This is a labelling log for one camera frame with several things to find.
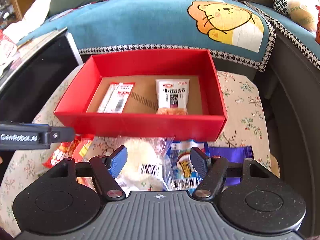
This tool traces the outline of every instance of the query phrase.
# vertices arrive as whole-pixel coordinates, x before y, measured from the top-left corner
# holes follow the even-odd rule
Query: red snack bag
[[[72,153],[72,157],[75,159],[76,163],[83,161],[83,158],[85,157],[93,138],[93,134],[85,134],[82,136],[81,142],[77,145]]]
[[[0,65],[3,64],[7,58],[13,56],[16,51],[16,44],[0,30]]]
[[[81,142],[81,135],[76,135],[72,142],[63,142],[54,151],[50,158],[42,165],[46,168],[52,168],[54,165],[62,161],[64,158],[72,157],[73,151]]]

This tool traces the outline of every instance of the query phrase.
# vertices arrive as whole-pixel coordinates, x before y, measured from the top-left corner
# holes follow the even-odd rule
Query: blue package
[[[220,155],[227,158],[232,163],[243,163],[244,158],[252,158],[251,146],[229,148],[229,147],[209,147],[209,156]],[[225,185],[231,186],[240,183],[240,178],[227,178]]]
[[[167,179],[170,190],[188,190],[191,194],[199,185],[201,178],[190,161],[190,149],[198,147],[207,155],[209,148],[206,142],[175,141],[171,144],[167,155],[170,160],[172,174]]]

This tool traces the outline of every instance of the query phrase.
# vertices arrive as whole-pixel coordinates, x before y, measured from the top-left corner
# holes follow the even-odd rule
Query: sausage stick package
[[[103,113],[104,110],[106,109],[107,107],[107,104],[109,103],[109,100],[111,98],[111,95],[113,93],[113,91],[116,90],[116,88],[118,87],[119,83],[114,83],[112,82],[108,88],[108,91],[106,93],[106,95],[104,96],[100,106],[99,106],[99,109],[97,111],[97,113]]]
[[[156,91],[157,114],[188,114],[189,79],[157,79]]]
[[[130,83],[130,84],[120,83],[116,87],[116,89],[113,91],[104,112],[121,114],[133,86],[134,86],[134,83]]]

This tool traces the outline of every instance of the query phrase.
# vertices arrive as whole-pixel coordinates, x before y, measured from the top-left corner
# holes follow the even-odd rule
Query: blue gripper pad
[[[203,155],[199,154],[196,150],[191,148],[190,161],[202,179],[207,175],[209,170],[206,159],[210,159],[210,157],[206,156],[205,153],[203,153]]]
[[[132,191],[109,202],[99,217],[78,231],[40,236],[24,231],[16,240],[303,240],[294,232],[280,236],[250,235],[226,223],[209,202],[186,191]]]
[[[127,148],[123,147],[121,150],[119,150],[119,152],[117,152],[118,149],[116,149],[108,157],[108,158],[112,158],[109,172],[112,175],[112,177],[114,177],[114,178],[118,177],[120,171],[122,170],[123,166],[125,165],[125,163],[127,162],[127,159],[128,159]]]

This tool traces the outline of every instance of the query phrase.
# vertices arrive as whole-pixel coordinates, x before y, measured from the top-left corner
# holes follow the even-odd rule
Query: plastic wrapper
[[[131,190],[168,190],[166,176],[171,173],[166,155],[173,138],[119,137],[117,147],[124,145],[128,159],[116,178],[128,194]]]
[[[287,0],[291,19],[314,34],[318,22],[316,5],[319,5],[319,0]]]
[[[157,79],[156,92],[157,114],[188,114],[189,79]]]
[[[42,163],[42,165],[46,168],[52,168],[54,165],[62,161],[64,158],[67,157],[75,157],[76,162],[78,160],[81,161],[83,157],[79,156],[80,151],[84,144],[87,144],[89,141],[93,140],[94,135],[86,134],[86,135],[76,135],[75,139],[72,142],[63,142],[59,145],[59,147],[54,151],[54,153],[49,157],[49,159]],[[77,151],[77,154],[74,154],[75,149],[77,146],[82,143],[81,147]]]
[[[121,114],[127,102],[134,83],[119,83],[112,92],[104,113]]]
[[[229,147],[209,147],[209,156],[220,155],[227,158],[231,163],[243,163],[245,158],[253,159],[253,152],[251,146],[244,146],[238,148]],[[225,186],[231,186],[240,183],[240,178],[226,178]]]
[[[119,83],[114,83],[114,82],[111,82],[108,90],[107,90],[107,93],[105,94],[99,108],[98,108],[98,111],[97,113],[104,113],[104,110],[106,109],[107,107],[107,104],[111,98],[111,95],[113,93],[113,91],[116,90],[117,86],[119,85]]]
[[[16,44],[0,30],[0,65],[4,64],[9,57],[12,57],[16,53],[16,51]]]
[[[190,149],[192,147],[198,147],[207,155],[209,154],[206,142],[195,142],[193,140],[173,142],[167,151],[172,170],[166,176],[169,190],[188,190],[193,193],[199,185],[201,178],[190,161]]]

